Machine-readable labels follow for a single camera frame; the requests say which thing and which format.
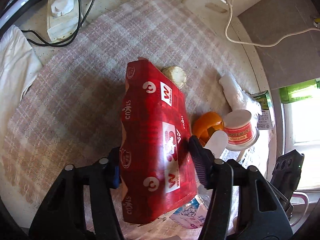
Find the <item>white curved paper sleeve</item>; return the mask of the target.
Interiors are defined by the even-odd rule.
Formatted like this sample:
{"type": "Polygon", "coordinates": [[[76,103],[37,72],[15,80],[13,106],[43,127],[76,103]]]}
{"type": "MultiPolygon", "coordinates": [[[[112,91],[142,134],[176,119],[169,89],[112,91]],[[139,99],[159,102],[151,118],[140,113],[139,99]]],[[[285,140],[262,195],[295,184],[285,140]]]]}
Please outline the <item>white curved paper sleeve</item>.
{"type": "Polygon", "coordinates": [[[220,158],[228,144],[228,135],[224,131],[216,131],[212,134],[204,148],[210,150],[215,158],[220,158]]]}

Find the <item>pink checked fringed cloth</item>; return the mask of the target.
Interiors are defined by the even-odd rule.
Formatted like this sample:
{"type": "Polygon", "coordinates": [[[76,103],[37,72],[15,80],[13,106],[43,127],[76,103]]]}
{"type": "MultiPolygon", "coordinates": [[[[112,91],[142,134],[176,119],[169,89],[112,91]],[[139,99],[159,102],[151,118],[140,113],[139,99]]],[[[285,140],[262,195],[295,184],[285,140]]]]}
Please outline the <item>pink checked fringed cloth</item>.
{"type": "Polygon", "coordinates": [[[225,71],[247,92],[258,91],[248,61],[178,0],[126,0],[87,26],[42,68],[8,123],[1,149],[1,197],[20,226],[1,239],[27,239],[40,203],[68,163],[93,164],[121,143],[120,107],[126,65],[138,56],[157,67],[180,66],[189,120],[230,107],[219,84],[225,71]]]}

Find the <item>clear plastic bag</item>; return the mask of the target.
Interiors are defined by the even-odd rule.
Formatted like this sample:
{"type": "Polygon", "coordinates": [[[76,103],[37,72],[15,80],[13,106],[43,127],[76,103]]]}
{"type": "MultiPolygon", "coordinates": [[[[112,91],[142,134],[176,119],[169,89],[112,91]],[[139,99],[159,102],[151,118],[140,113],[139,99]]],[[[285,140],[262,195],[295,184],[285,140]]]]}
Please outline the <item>clear plastic bag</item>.
{"type": "Polygon", "coordinates": [[[220,78],[219,84],[222,86],[225,98],[233,111],[240,109],[248,110],[252,114],[253,119],[258,121],[259,116],[262,115],[260,103],[255,101],[240,87],[230,72],[226,72],[220,78]]]}

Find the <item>orange peel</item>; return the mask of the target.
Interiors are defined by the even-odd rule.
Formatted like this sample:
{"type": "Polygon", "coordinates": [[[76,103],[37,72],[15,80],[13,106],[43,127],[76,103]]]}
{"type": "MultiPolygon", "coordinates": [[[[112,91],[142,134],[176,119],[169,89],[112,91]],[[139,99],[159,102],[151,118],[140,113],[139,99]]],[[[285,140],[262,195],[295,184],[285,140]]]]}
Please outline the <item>orange peel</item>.
{"type": "Polygon", "coordinates": [[[223,119],[216,112],[207,112],[201,115],[192,126],[192,134],[196,136],[202,146],[205,146],[212,134],[223,131],[223,119]]]}

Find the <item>red white instant cup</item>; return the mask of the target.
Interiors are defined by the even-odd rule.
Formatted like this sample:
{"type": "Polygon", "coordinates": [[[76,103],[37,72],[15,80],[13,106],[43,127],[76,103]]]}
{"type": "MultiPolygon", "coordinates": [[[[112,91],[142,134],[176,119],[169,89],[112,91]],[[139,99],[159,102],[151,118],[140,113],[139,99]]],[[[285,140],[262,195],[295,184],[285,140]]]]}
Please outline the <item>red white instant cup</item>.
{"type": "Polygon", "coordinates": [[[252,114],[245,109],[232,111],[223,117],[223,131],[228,136],[226,148],[230,151],[243,151],[255,144],[259,130],[253,124],[252,114]]]}

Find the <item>green soap pump bottle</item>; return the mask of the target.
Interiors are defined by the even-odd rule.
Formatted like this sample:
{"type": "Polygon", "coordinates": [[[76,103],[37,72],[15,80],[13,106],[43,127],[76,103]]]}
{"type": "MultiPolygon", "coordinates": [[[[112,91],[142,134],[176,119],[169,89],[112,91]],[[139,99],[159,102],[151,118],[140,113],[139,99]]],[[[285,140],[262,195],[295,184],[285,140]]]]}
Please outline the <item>green soap pump bottle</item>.
{"type": "Polygon", "coordinates": [[[283,104],[317,97],[319,96],[319,78],[281,87],[279,94],[283,104]]]}

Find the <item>green white milk carton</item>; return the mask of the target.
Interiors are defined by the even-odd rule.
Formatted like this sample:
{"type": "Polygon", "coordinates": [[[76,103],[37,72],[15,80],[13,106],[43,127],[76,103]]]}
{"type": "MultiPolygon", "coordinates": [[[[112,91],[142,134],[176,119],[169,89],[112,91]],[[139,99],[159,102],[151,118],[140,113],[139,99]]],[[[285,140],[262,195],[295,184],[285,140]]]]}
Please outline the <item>green white milk carton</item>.
{"type": "Polygon", "coordinates": [[[272,130],[274,128],[274,110],[268,90],[252,94],[252,98],[260,103],[261,114],[258,115],[257,127],[259,130],[272,130]]]}

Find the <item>white power strip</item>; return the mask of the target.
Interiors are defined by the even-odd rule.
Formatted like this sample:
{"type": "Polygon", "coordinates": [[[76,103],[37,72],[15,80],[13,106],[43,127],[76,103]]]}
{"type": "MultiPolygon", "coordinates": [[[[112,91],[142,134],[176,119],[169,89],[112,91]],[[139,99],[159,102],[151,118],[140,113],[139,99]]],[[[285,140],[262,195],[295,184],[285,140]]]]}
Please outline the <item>white power strip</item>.
{"type": "Polygon", "coordinates": [[[78,0],[48,0],[47,34],[52,42],[62,41],[76,31],[78,0]]]}

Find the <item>red paper snack box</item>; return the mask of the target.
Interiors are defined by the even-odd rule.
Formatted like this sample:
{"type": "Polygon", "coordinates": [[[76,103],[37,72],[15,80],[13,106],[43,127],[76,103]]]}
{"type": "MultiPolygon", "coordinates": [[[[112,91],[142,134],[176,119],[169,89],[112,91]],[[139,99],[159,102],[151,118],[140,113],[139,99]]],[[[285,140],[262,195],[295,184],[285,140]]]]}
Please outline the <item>red paper snack box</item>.
{"type": "Polygon", "coordinates": [[[127,65],[119,150],[125,222],[148,224],[197,193],[183,93],[149,60],[127,65]]]}

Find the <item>white tissue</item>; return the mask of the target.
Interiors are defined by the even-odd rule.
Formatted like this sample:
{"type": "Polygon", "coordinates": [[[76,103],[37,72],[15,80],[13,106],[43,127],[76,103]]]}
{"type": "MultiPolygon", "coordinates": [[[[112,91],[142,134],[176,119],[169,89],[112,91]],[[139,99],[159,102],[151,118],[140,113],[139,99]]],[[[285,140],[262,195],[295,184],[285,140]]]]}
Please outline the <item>white tissue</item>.
{"type": "Polygon", "coordinates": [[[12,25],[1,38],[1,141],[10,118],[41,69],[32,46],[12,25]]]}

